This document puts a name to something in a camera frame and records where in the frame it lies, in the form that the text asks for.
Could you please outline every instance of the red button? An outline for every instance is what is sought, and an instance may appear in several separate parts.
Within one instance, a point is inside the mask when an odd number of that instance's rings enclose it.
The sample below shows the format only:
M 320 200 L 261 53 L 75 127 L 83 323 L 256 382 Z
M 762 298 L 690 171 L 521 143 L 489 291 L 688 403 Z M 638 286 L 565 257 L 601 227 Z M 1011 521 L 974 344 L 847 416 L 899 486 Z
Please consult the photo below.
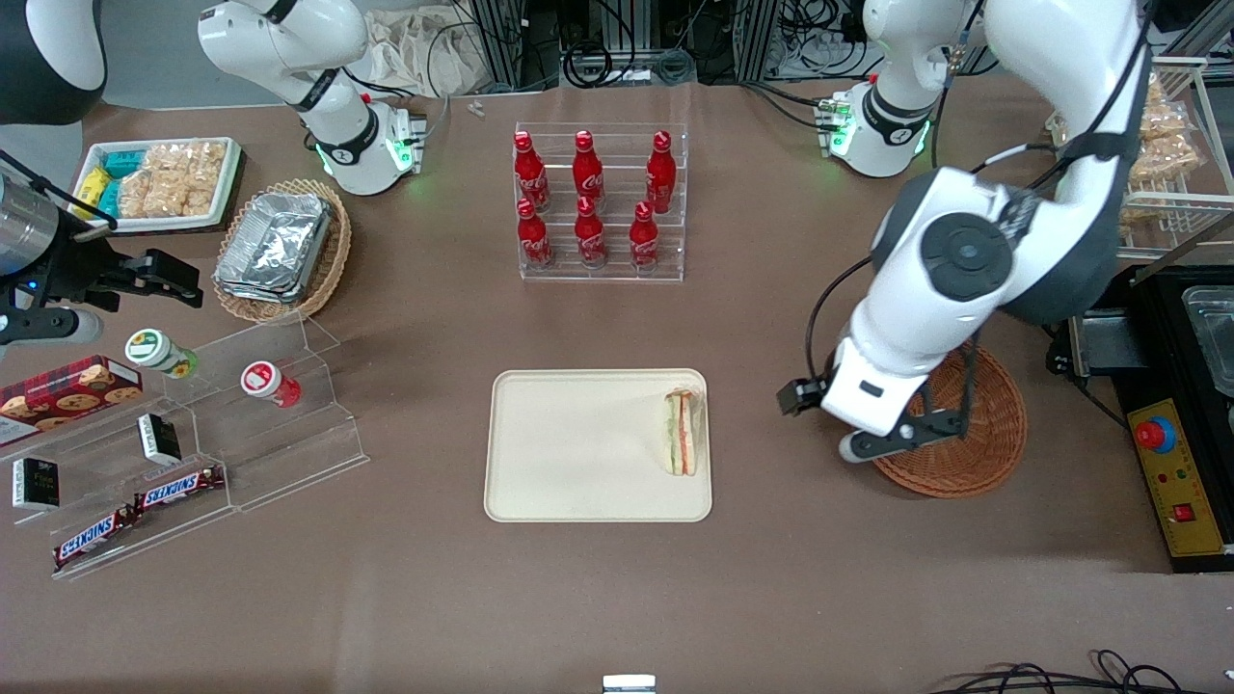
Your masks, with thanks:
M 1174 520 L 1177 522 L 1191 522 L 1196 520 L 1196 510 L 1191 508 L 1191 504 L 1175 504 Z
M 1145 421 L 1135 425 L 1135 442 L 1155 451 L 1165 445 L 1165 429 L 1155 421 Z

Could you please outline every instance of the clear acrylic shelf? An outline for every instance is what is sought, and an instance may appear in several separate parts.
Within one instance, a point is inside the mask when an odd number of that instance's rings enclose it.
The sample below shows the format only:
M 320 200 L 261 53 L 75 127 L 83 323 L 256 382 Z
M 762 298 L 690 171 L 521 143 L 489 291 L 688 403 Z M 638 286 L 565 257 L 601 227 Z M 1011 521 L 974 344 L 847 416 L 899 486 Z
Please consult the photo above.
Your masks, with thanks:
M 548 169 L 549 209 L 540 214 L 553 246 L 553 267 L 528 267 L 518 249 L 518 272 L 526 282 L 652 282 L 680 283 L 686 269 L 686 184 L 690 161 L 690 137 L 685 123 L 547 123 L 520 122 L 536 143 L 536 151 Z M 605 224 L 608 263 L 597 270 L 582 265 L 574 236 L 578 196 L 574 191 L 574 135 L 590 130 L 596 154 L 605 167 L 605 206 L 600 220 Z M 673 136 L 673 158 L 677 164 L 676 188 L 668 214 L 655 215 L 660 228 L 659 262 L 654 272 L 634 272 L 629 253 L 629 226 L 634 222 L 634 205 L 647 198 L 647 159 L 652 154 L 652 136 L 666 130 Z M 513 182 L 515 203 L 522 196 L 517 177 Z M 518 217 L 511 214 L 513 225 Z
M 368 462 L 352 414 L 338 404 L 322 353 L 338 346 L 311 319 L 290 314 L 194 349 L 197 370 L 174 380 L 143 370 L 147 399 L 99 412 L 51 438 L 5 452 L 4 461 L 37 457 L 59 466 L 60 508 L 32 514 L 19 525 L 46 529 L 51 547 L 63 543 L 133 495 L 201 468 L 221 464 L 221 489 L 199 491 L 160 505 L 54 578 L 80 578 L 236 512 L 275 499 Z M 239 374 L 254 361 L 274 362 L 301 385 L 299 403 L 280 409 L 239 388 Z M 137 417 L 154 412 L 175 425 L 183 463 L 163 468 L 142 454 Z M 48 557 L 48 571 L 54 562 Z

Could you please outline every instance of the round wicker tray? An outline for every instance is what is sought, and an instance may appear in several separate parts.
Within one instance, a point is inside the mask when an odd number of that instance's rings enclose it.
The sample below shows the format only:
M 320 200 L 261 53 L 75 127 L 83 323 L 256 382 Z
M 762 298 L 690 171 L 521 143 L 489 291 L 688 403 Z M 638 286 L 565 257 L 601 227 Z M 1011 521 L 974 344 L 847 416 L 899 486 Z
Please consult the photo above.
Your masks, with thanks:
M 323 200 L 328 200 L 334 207 L 329 228 L 327 230 L 329 236 L 326 237 L 326 242 L 322 245 L 321 258 L 317 261 L 312 279 L 308 282 L 308 291 L 305 293 L 304 299 L 295 304 L 241 299 L 225 293 L 217 284 L 215 285 L 215 294 L 218 296 L 218 303 L 223 305 L 223 309 L 227 309 L 228 314 L 254 322 L 276 319 L 295 310 L 299 310 L 305 316 L 311 316 L 326 305 L 334 289 L 338 288 L 338 280 L 343 277 L 347 253 L 352 249 L 352 221 L 347 217 L 347 209 L 343 207 L 343 201 L 338 199 L 338 194 L 331 190 L 329 186 L 316 180 L 286 180 L 276 183 L 262 193 L 290 193 L 292 195 L 311 193 Z M 227 246 L 231 243 L 232 237 L 236 236 L 236 227 L 239 226 L 241 219 L 244 217 L 244 212 L 248 211 L 255 199 L 257 195 L 249 199 L 248 203 L 244 203 L 244 206 L 232 219 L 231 225 L 227 227 L 227 235 L 223 237 L 222 248 L 218 251 L 220 258 L 227 252 Z
M 929 377 L 935 408 L 959 408 L 964 393 L 964 357 L 956 351 Z M 909 404 L 922 412 L 921 396 Z M 874 464 L 896 484 L 940 499 L 985 494 L 1011 477 L 1024 457 L 1028 416 L 1011 375 L 988 352 L 977 349 L 977 379 L 965 438 L 923 446 Z

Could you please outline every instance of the red emergency stop button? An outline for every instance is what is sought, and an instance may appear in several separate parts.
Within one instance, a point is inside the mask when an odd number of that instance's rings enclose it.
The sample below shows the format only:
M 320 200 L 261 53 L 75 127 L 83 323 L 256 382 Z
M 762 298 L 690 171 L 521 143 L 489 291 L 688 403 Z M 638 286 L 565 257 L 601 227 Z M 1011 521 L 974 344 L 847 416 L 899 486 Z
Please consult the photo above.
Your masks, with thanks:
M 1191 504 L 1175 504 L 1174 520 L 1175 522 L 1191 522 L 1196 520 L 1196 510 L 1191 508 Z
M 1174 451 L 1177 436 L 1174 425 L 1165 417 L 1151 417 L 1135 425 L 1135 442 L 1154 453 Z

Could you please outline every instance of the coca-cola bottle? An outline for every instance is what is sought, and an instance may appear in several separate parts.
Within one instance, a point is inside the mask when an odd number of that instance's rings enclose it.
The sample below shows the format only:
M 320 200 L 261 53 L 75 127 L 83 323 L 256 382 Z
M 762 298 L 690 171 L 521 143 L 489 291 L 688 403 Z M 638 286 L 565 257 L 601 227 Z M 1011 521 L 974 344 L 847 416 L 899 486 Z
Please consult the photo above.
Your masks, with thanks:
M 553 264 L 553 247 L 548 242 L 544 220 L 536 214 L 536 204 L 523 198 L 518 201 L 518 243 L 527 265 L 544 269 Z
M 660 228 L 652 220 L 652 205 L 634 205 L 634 224 L 629 226 L 629 261 L 634 263 L 638 274 L 650 274 L 655 270 L 655 247 Z
M 676 183 L 677 163 L 673 161 L 673 136 L 661 130 L 652 138 L 652 158 L 647 161 L 647 201 L 656 215 L 669 211 Z
M 596 201 L 591 198 L 579 198 L 579 217 L 574 220 L 574 236 L 579 238 L 582 267 L 598 270 L 608 263 L 605 225 L 596 216 Z
M 574 188 L 579 198 L 591 198 L 597 211 L 605 209 L 605 167 L 596 156 L 591 132 L 586 130 L 574 136 Z
M 536 211 L 548 209 L 548 172 L 526 130 L 515 133 L 515 175 L 518 177 L 518 189 L 523 191 L 523 198 L 536 204 Z

